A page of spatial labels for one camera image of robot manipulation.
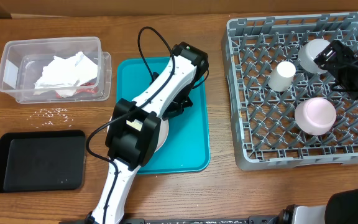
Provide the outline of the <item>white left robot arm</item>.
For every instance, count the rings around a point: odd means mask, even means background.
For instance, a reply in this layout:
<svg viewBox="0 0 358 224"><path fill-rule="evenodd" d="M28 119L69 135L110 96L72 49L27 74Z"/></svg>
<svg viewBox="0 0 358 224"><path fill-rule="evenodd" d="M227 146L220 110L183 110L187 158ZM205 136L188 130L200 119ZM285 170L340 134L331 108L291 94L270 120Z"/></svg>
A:
<svg viewBox="0 0 358 224"><path fill-rule="evenodd" d="M150 73L149 87L131 101L120 99L111 119L85 142L90 155L108 163L101 198L85 223L121 222L136 174L166 141L168 120L193 105L190 91L209 75L206 52L186 42L169 47L168 52L164 70Z"/></svg>

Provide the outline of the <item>red snack wrapper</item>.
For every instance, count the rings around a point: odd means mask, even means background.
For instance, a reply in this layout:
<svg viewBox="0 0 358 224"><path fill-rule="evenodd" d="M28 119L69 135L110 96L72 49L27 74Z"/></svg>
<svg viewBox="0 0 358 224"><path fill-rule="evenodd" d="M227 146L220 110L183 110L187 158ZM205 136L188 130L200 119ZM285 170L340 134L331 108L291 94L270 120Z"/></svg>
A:
<svg viewBox="0 0 358 224"><path fill-rule="evenodd" d="M73 95L80 94L80 93L95 94L98 91L99 91L98 87L84 88L84 89L77 89L77 90L57 90L56 96L57 96L57 98L68 98L68 97L72 97Z"/></svg>

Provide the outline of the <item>pink small bowl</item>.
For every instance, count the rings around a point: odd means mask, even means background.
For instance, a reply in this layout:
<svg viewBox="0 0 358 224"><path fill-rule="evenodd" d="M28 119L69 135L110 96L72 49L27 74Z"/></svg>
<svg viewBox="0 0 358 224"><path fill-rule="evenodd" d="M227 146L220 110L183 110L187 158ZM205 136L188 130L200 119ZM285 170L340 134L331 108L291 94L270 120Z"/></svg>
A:
<svg viewBox="0 0 358 224"><path fill-rule="evenodd" d="M336 109L324 98L302 101L295 109L295 121L307 134L319 136L328 132L336 120Z"/></svg>

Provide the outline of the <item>white cup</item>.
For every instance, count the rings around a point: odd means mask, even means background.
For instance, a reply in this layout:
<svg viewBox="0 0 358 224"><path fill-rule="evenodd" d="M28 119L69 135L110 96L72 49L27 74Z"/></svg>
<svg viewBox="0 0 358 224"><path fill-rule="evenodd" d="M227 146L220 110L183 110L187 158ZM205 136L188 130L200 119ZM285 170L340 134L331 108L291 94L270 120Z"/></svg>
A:
<svg viewBox="0 0 358 224"><path fill-rule="evenodd" d="M288 61L280 62L270 73L268 86L277 92L286 91L292 84L295 73L296 67L294 64Z"/></svg>

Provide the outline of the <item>white napkin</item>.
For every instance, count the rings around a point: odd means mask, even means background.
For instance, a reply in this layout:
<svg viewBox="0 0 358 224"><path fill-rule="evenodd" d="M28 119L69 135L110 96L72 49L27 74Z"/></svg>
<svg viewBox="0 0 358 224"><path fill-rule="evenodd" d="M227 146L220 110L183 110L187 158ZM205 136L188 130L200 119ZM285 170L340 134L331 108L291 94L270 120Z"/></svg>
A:
<svg viewBox="0 0 358 224"><path fill-rule="evenodd" d="M78 52L69 58L54 56L53 60L43 67L42 76L34 84L35 95L47 92L50 88L63 88L57 90L59 97L73 96L78 87L97 78L98 65L91 61L83 52Z"/></svg>

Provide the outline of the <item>white plate with crumbs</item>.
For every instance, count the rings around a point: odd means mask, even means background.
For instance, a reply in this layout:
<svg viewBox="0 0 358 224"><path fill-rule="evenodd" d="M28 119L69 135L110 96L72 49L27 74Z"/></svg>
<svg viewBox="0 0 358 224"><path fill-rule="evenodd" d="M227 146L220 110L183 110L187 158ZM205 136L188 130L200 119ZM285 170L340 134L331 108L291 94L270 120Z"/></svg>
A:
<svg viewBox="0 0 358 224"><path fill-rule="evenodd" d="M164 142L166 141L166 139L168 137L168 133L169 133L169 122L168 122L168 120L162 119L161 123L160 123L158 143L157 143L155 152L157 152L163 146Z"/></svg>

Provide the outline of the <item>grey bowl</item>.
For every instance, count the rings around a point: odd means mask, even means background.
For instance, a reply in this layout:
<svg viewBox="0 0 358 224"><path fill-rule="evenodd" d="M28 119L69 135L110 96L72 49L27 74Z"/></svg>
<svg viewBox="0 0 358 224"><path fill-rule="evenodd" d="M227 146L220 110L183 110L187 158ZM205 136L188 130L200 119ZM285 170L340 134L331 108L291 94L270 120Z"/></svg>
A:
<svg viewBox="0 0 358 224"><path fill-rule="evenodd" d="M327 71L320 69L315 64L314 59L330 44L329 41L324 39L314 39L302 46L298 52L298 59L300 65L304 70L310 73L324 74Z"/></svg>

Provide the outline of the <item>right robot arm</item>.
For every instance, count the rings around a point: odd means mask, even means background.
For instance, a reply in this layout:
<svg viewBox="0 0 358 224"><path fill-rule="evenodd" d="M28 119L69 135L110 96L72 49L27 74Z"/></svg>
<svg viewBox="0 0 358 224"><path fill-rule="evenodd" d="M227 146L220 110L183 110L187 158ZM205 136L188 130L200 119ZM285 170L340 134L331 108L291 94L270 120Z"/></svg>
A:
<svg viewBox="0 0 358 224"><path fill-rule="evenodd" d="M334 40L318 52L313 62L334 77L332 91L358 100L358 50ZM358 223L358 186L332 194L324 205L289 205L270 222Z"/></svg>

